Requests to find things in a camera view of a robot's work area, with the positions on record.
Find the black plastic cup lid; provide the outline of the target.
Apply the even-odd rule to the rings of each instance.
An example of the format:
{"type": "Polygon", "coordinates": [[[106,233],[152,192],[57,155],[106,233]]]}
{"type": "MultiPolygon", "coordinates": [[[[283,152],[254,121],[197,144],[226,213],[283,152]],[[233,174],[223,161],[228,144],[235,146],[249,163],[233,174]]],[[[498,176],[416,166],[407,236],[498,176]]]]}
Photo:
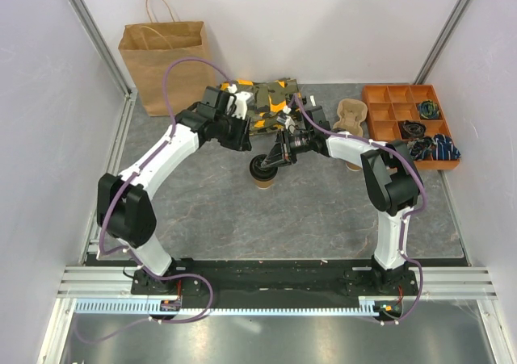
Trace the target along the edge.
{"type": "Polygon", "coordinates": [[[262,163],[266,159],[266,157],[266,154],[259,154],[250,161],[250,174],[257,181],[267,182],[274,179],[275,176],[278,174],[277,167],[262,167],[262,163]]]}

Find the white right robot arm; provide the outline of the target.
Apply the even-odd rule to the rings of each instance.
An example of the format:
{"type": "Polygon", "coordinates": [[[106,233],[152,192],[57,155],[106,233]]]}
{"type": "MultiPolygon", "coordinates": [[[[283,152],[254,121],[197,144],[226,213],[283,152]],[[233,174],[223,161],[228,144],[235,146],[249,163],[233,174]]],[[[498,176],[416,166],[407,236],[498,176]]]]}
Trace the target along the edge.
{"type": "Polygon", "coordinates": [[[413,277],[409,270],[413,261],[406,252],[409,222],[424,187],[406,145],[400,140],[366,139],[347,129],[332,131],[320,106],[302,108],[301,114],[303,128],[282,115],[284,129],[277,132],[271,151],[250,162],[252,177],[270,182],[280,167],[295,164],[297,157],[307,152],[358,166],[378,214],[377,244],[366,283],[382,295],[401,283],[409,284],[413,277]]]}

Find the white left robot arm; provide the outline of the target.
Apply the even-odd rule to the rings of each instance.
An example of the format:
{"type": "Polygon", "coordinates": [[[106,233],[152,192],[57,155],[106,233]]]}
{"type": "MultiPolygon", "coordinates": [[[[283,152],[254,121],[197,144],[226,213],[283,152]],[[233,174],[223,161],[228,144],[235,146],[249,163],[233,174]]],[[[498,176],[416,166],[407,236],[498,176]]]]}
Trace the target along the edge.
{"type": "Polygon", "coordinates": [[[98,183],[97,223],[100,235],[110,235],[120,249],[132,254],[149,275],[149,285],[160,294],[177,285],[174,259],[155,231],[152,200],[172,172],[210,140],[244,152],[251,149],[249,106],[251,92],[231,85],[227,90],[207,87],[203,98],[174,116],[158,142],[129,168],[104,174],[98,183]]]}

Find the camouflage folded cloth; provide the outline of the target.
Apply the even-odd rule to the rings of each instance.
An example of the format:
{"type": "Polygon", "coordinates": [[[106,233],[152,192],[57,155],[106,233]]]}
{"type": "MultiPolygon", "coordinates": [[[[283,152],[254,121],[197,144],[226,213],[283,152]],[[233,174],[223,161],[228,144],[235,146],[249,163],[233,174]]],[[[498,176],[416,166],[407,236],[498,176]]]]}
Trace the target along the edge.
{"type": "Polygon", "coordinates": [[[296,79],[281,78],[273,82],[252,82],[244,79],[222,82],[218,88],[227,90],[235,85],[239,91],[250,92],[254,96],[254,103],[248,107],[247,115],[251,120],[250,136],[261,136],[275,133],[284,126],[277,120],[285,107],[289,107],[289,115],[295,125],[299,125],[302,116],[298,106],[290,101],[294,94],[301,95],[296,79]]]}

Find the cardboard cup carrier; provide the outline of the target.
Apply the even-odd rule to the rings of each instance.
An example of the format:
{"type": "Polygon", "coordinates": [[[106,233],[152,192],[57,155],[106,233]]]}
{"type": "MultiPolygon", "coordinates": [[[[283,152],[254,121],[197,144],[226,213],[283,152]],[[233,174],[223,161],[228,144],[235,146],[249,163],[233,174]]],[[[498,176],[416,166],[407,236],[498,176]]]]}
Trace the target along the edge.
{"type": "Polygon", "coordinates": [[[347,131],[354,136],[364,136],[362,122],[368,114],[367,105],[357,99],[345,98],[338,104],[338,121],[334,123],[333,129],[347,131]]]}

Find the brown paper bag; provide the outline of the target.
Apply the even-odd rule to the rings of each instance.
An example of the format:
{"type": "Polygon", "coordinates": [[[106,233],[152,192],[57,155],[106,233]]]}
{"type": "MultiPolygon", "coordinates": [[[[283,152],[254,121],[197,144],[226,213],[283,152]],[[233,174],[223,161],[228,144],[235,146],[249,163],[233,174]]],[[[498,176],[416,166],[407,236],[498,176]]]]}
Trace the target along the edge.
{"type": "Polygon", "coordinates": [[[174,114],[200,100],[216,86],[208,37],[202,21],[150,19],[124,27],[118,50],[151,117],[168,116],[167,95],[174,114]]]}

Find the orange compartment tray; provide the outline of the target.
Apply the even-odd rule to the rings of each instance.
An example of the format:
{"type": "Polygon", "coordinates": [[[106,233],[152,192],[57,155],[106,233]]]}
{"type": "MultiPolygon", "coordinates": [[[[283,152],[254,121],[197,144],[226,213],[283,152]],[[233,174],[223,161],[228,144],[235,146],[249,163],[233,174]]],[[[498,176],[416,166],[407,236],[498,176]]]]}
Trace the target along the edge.
{"type": "Polygon", "coordinates": [[[419,169],[451,170],[460,163],[443,108],[432,85],[366,85],[369,136],[403,140],[419,169]]]}

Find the dark brown rolled sock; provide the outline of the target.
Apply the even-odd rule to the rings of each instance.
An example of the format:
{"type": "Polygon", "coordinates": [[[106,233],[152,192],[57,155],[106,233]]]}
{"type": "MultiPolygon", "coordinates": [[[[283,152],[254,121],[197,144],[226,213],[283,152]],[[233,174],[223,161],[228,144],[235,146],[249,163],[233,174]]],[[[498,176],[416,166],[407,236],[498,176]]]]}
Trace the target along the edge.
{"type": "Polygon", "coordinates": [[[423,123],[413,120],[404,120],[398,122],[398,127],[403,140],[415,140],[423,138],[426,135],[426,126],[423,123]]]}

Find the grey patterned rolled sock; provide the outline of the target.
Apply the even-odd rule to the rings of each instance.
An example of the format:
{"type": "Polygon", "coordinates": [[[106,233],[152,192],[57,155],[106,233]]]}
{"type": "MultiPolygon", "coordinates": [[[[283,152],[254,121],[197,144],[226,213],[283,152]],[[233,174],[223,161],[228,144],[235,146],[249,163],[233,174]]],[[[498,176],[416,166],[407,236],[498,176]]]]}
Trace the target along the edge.
{"type": "Polygon", "coordinates": [[[435,148],[435,141],[429,136],[424,136],[416,140],[410,140],[406,146],[413,161],[425,161],[431,156],[435,148]]]}

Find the green blue rolled sock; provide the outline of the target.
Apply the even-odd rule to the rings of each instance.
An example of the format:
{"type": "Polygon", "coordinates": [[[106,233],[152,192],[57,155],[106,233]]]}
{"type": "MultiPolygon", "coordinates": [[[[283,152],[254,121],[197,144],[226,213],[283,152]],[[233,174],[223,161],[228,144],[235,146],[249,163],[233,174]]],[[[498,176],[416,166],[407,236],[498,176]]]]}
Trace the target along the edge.
{"type": "Polygon", "coordinates": [[[437,102],[427,99],[417,105],[417,110],[421,119],[437,120],[440,118],[440,109],[437,102]]]}

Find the blue striped rolled sock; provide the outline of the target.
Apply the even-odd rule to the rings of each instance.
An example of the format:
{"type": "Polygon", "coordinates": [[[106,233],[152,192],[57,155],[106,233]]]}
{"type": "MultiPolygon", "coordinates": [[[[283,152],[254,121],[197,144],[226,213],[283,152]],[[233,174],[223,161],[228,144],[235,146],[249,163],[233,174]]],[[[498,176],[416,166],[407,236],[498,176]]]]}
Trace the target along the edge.
{"type": "Polygon", "coordinates": [[[454,145],[452,138],[444,134],[436,134],[433,137],[434,148],[431,156],[436,161],[460,160],[460,150],[454,145]]]}

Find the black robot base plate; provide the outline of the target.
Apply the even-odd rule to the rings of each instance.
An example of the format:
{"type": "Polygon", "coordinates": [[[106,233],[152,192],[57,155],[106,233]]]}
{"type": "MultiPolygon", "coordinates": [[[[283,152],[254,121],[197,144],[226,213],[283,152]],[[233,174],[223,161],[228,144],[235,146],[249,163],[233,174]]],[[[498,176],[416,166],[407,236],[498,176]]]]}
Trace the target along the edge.
{"type": "Polygon", "coordinates": [[[359,297],[397,298],[418,293],[415,273],[409,284],[393,289],[366,283],[371,262],[336,260],[193,260],[174,262],[172,282],[159,281],[146,272],[133,274],[134,295],[179,294],[192,308],[323,308],[348,307],[359,297]]]}

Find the aluminium frame rail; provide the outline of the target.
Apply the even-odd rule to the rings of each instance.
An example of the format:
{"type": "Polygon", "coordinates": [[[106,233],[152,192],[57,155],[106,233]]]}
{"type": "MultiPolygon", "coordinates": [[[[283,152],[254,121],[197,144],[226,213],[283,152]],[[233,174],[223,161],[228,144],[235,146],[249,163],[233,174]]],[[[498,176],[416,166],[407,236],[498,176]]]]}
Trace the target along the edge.
{"type": "Polygon", "coordinates": [[[422,299],[485,300],[497,294],[485,267],[424,267],[422,299]]]}

